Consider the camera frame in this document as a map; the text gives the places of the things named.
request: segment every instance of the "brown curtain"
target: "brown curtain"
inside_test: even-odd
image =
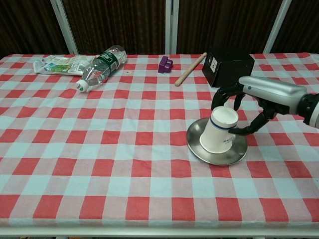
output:
[[[161,54],[165,0],[63,0],[79,53],[121,45],[128,54]]]
[[[263,51],[281,0],[180,0],[178,53],[203,53],[211,46]]]
[[[69,53],[50,0],[0,0],[0,57]]]
[[[272,52],[319,53],[319,0],[293,0]]]

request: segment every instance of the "white paper cup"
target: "white paper cup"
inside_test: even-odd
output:
[[[238,122],[238,114],[232,108],[219,106],[213,109],[203,134],[199,141],[201,146],[211,153],[224,153],[233,144],[234,135],[229,129]]]

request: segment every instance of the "purple block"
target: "purple block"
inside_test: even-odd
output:
[[[163,56],[159,63],[159,73],[170,72],[173,66],[173,61],[167,56]]]
[[[171,65],[173,66],[173,61],[170,60],[170,59],[168,59],[168,60],[166,61],[166,63],[171,64]]]
[[[159,73],[164,73],[164,67],[165,67],[165,64],[166,64],[167,60],[168,60],[167,56],[163,56],[161,58],[161,61],[159,63]]]
[[[166,73],[168,73],[168,72],[170,72],[170,70],[171,70],[171,64],[166,63],[165,66],[164,66],[164,71]]]

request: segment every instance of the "metal plate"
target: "metal plate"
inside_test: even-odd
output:
[[[189,149],[201,160],[214,165],[231,165],[245,157],[247,153],[247,139],[245,136],[235,135],[233,145],[224,153],[210,153],[200,144],[199,138],[204,132],[208,118],[195,121],[187,130],[187,144]]]

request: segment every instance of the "blue stripe on cup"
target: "blue stripe on cup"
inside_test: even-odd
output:
[[[213,126],[215,126],[216,128],[219,128],[221,130],[230,130],[231,128],[234,128],[237,126],[237,125],[234,125],[234,126],[229,127],[229,128],[224,128],[224,127],[221,127],[221,126],[217,125],[216,123],[214,123],[214,121],[211,119],[211,117],[209,119],[210,119],[210,122],[213,124]]]

